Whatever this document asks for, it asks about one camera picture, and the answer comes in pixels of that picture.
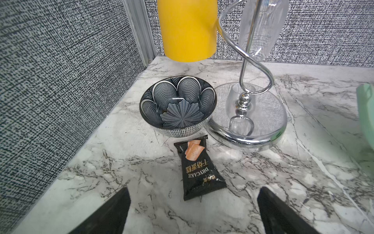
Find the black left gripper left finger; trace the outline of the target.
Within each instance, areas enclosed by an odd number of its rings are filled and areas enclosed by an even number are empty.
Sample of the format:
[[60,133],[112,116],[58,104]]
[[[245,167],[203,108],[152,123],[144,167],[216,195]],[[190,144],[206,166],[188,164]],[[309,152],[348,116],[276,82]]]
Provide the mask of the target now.
[[124,187],[70,233],[121,234],[124,230],[130,205],[131,197],[128,188]]

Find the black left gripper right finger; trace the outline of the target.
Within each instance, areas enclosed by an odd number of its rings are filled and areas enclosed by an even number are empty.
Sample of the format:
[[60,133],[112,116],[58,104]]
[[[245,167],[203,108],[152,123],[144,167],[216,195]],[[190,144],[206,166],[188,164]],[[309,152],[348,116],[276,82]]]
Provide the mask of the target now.
[[257,202],[267,234],[318,233],[267,187],[260,189]]

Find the green nail kit case front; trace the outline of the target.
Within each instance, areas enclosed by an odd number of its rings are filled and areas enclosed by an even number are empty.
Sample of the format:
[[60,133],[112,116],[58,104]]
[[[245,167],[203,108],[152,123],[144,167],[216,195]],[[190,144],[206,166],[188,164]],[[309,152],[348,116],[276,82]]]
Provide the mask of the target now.
[[356,89],[358,117],[365,139],[374,148],[374,85],[364,83]]

